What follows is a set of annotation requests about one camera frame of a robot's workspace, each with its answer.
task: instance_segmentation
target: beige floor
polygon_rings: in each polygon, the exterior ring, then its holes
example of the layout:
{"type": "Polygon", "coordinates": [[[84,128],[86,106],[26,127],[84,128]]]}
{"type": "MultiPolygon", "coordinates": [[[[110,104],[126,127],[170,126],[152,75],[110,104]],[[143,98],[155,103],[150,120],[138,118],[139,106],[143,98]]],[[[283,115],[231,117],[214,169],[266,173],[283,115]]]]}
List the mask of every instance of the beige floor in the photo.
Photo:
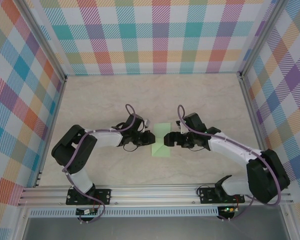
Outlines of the beige floor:
{"type": "MultiPolygon", "coordinates": [[[[54,128],[52,147],[74,124],[101,129],[127,119],[125,104],[154,123],[171,122],[177,130],[177,106],[196,112],[207,127],[257,148],[257,141],[235,74],[115,75],[69,77],[54,128]]],[[[40,185],[69,185],[49,154],[40,185]]],[[[97,185],[214,183],[245,170],[232,160],[202,150],[175,146],[170,158],[151,156],[151,147],[126,152],[122,147],[94,149],[86,169],[97,185]]]]}

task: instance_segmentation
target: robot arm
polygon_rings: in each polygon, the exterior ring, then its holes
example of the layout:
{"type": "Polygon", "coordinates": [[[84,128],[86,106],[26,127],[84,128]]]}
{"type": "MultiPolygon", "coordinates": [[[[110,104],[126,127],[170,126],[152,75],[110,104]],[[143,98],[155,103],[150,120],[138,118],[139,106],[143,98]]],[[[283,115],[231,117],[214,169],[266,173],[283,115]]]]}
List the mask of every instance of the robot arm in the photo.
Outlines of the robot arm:
{"type": "Polygon", "coordinates": [[[217,152],[232,159],[247,170],[246,176],[227,175],[215,184],[215,193],[221,201],[233,195],[253,195],[258,201],[268,203],[278,194],[275,181],[269,170],[251,152],[257,153],[269,164],[278,179],[281,190],[290,184],[288,175],[278,155],[273,150],[261,151],[247,147],[250,149],[250,152],[247,152],[235,144],[238,142],[227,137],[219,129],[215,127],[207,129],[197,113],[189,114],[182,119],[188,127],[195,131],[220,136],[225,138],[225,140],[188,131],[183,124],[180,125],[180,122],[177,121],[177,125],[180,126],[180,132],[168,133],[164,137],[166,146],[173,147],[176,143],[177,146],[182,148],[192,149],[195,145],[198,145],[208,151],[217,152]]]}
{"type": "MultiPolygon", "coordinates": [[[[106,146],[120,147],[130,142],[137,147],[141,147],[155,142],[153,133],[145,130],[149,125],[149,121],[144,120],[138,115],[136,115],[135,121],[129,129],[122,132],[115,131],[128,127],[133,122],[133,118],[133,115],[130,115],[126,122],[119,123],[117,126],[110,128],[110,131],[93,132],[85,137],[66,173],[81,192],[91,196],[95,189],[95,185],[90,180],[84,168],[94,148],[106,146]]],[[[76,150],[76,145],[83,135],[89,131],[89,129],[84,129],[79,125],[74,125],[68,130],[51,152],[59,165],[66,166],[68,164],[76,150]]]]}

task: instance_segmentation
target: plaid backdrop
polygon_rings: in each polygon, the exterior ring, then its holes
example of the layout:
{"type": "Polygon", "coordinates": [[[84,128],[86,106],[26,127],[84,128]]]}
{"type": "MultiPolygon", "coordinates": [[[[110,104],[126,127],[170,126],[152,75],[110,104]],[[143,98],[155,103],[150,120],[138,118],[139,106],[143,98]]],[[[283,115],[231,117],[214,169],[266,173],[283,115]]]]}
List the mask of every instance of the plaid backdrop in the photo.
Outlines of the plaid backdrop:
{"type": "Polygon", "coordinates": [[[0,240],[35,177],[62,82],[12,0],[0,0],[0,240]]]}
{"type": "Polygon", "coordinates": [[[300,0],[289,1],[246,83],[264,140],[292,181],[300,217],[300,0]]]}
{"type": "Polygon", "coordinates": [[[270,1],[27,2],[65,71],[89,75],[237,72],[258,12],[270,1]]]}

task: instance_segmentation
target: green paper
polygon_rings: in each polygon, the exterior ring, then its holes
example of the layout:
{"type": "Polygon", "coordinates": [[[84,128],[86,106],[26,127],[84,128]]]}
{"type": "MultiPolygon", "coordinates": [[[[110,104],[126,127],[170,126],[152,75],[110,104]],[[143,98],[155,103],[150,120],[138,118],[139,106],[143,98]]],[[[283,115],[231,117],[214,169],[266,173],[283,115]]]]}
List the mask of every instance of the green paper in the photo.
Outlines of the green paper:
{"type": "Polygon", "coordinates": [[[171,132],[171,123],[156,123],[153,126],[155,143],[151,145],[152,157],[170,157],[170,148],[164,145],[164,137],[171,132]]]}

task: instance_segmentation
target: perforated metal strip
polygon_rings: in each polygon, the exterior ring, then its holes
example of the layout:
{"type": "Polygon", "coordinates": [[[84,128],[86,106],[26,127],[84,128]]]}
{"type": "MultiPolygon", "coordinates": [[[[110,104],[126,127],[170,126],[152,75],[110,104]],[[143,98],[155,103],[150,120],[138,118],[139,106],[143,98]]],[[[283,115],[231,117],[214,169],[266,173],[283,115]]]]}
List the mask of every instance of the perforated metal strip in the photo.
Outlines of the perforated metal strip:
{"type": "MultiPolygon", "coordinates": [[[[193,207],[107,207],[103,218],[217,216],[216,206],[193,207]]],[[[76,218],[75,208],[32,208],[30,218],[76,218]]]]}

